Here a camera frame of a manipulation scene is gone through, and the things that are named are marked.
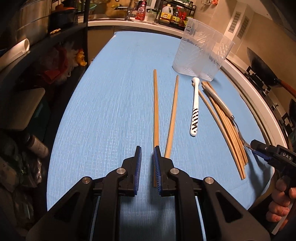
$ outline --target fingernail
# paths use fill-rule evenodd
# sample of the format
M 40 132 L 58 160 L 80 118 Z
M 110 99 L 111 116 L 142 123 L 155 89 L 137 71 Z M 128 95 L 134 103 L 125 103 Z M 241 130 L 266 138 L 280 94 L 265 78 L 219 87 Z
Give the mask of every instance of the fingernail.
M 289 210 L 285 209 L 282 214 L 283 214 L 283 216 L 286 216 L 286 215 L 288 215 L 288 213 L 289 213 Z

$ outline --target silver bolt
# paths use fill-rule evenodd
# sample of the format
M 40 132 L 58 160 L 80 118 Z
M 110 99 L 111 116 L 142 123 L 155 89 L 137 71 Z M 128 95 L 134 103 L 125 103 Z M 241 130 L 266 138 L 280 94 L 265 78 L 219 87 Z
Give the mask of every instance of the silver bolt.
M 120 168 L 118 168 L 118 169 L 116 170 L 116 172 L 117 172 L 118 174 L 124 174 L 124 173 L 126 172 L 126 170 L 125 170 L 124 168 L 120 167 Z
M 178 168 L 172 168 L 171 170 L 170 170 L 170 172 L 171 172 L 171 174 L 178 174 L 180 171 L 179 171 L 179 169 Z
M 84 184 L 88 184 L 88 183 L 90 183 L 91 179 L 89 177 L 83 177 L 81 181 Z
M 206 177 L 206 178 L 205 178 L 205 182 L 206 182 L 207 184 L 213 184 L 213 183 L 214 183 L 214 179 L 211 178 L 211 177 Z

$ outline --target black and white patterned handle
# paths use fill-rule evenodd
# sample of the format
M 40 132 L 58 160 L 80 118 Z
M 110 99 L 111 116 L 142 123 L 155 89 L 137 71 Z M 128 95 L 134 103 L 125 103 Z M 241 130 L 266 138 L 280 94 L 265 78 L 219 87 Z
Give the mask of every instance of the black and white patterned handle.
M 193 137 L 197 134 L 197 123 L 198 123 L 198 85 L 200 83 L 200 79 L 194 77 L 192 79 L 194 83 L 194 97 L 193 97 L 193 109 L 192 109 L 192 118 L 190 125 L 190 135 Z

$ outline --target stainless steel pot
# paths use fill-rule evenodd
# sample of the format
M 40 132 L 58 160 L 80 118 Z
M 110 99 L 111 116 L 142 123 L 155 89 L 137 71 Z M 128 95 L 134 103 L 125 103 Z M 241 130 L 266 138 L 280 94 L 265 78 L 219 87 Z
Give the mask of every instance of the stainless steel pot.
M 14 15 L 9 25 L 13 45 L 29 39 L 35 44 L 47 35 L 51 0 L 28 0 Z

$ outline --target pink bottle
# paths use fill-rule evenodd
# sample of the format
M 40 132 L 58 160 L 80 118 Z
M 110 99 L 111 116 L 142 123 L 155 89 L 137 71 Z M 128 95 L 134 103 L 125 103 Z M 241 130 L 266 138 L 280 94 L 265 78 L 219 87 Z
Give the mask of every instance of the pink bottle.
M 146 1 L 143 1 L 141 5 L 138 8 L 136 18 L 137 20 L 144 21 L 145 19 L 145 14 L 146 14 Z

